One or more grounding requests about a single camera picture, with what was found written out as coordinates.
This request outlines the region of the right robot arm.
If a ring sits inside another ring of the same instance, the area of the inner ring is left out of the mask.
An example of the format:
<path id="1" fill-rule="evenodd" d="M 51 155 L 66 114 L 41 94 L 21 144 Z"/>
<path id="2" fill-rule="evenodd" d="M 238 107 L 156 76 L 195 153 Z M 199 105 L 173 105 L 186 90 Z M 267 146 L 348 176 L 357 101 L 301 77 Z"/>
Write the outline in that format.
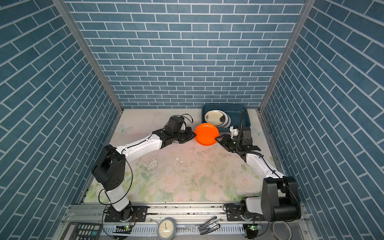
<path id="1" fill-rule="evenodd" d="M 268 222 L 300 219 L 302 211 L 297 181 L 273 167 L 243 131 L 233 128 L 230 131 L 230 134 L 216 137 L 216 142 L 226 151 L 240 156 L 263 179 L 262 195 L 242 198 L 240 214 L 251 218 L 263 216 Z"/>

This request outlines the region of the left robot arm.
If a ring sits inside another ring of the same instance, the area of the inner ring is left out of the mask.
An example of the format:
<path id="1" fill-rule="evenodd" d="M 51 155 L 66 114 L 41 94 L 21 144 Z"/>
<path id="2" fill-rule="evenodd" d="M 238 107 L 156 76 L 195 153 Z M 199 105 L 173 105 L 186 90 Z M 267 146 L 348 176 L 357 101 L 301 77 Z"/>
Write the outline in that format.
<path id="1" fill-rule="evenodd" d="M 187 126 L 185 116 L 173 115 L 163 128 L 153 131 L 148 137 L 119 147 L 112 145 L 103 147 L 92 169 L 93 176 L 103 186 L 108 198 L 106 203 L 102 201 L 99 203 L 117 214 L 118 221 L 132 220 L 133 207 L 128 197 L 130 188 L 124 190 L 123 187 L 126 166 L 131 170 L 130 162 L 174 142 L 184 144 L 196 136 L 192 128 Z"/>

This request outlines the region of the orange plate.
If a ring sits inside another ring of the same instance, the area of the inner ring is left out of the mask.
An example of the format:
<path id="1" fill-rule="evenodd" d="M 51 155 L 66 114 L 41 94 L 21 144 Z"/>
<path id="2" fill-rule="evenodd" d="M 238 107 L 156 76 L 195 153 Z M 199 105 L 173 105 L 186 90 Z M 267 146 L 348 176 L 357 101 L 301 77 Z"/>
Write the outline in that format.
<path id="1" fill-rule="evenodd" d="M 195 140 L 202 146 L 212 146 L 217 141 L 216 138 L 219 137 L 219 130 L 216 126 L 204 123 L 200 124 L 195 129 Z"/>

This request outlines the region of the white plate flower outline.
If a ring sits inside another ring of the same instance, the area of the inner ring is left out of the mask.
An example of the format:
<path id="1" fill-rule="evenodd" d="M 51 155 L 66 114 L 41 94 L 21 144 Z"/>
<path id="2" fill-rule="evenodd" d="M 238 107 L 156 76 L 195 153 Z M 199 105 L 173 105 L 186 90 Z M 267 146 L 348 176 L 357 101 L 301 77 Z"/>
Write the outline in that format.
<path id="1" fill-rule="evenodd" d="M 231 118 L 229 117 L 229 115 L 228 114 L 226 114 L 226 117 L 227 117 L 227 122 L 226 122 L 226 124 L 225 125 L 223 125 L 223 126 L 218 126 L 217 128 L 229 128 L 230 127 L 230 125 L 231 125 Z"/>

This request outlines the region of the cream plate with dark spot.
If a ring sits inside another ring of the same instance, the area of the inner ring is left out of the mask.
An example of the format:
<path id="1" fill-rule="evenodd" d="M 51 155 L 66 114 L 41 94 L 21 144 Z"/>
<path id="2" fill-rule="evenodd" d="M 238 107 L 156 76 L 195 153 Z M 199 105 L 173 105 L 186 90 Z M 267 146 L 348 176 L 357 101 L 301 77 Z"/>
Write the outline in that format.
<path id="1" fill-rule="evenodd" d="M 212 124 L 216 127 L 223 126 L 227 122 L 226 114 L 220 110 L 211 110 L 208 111 L 204 119 L 207 123 Z"/>

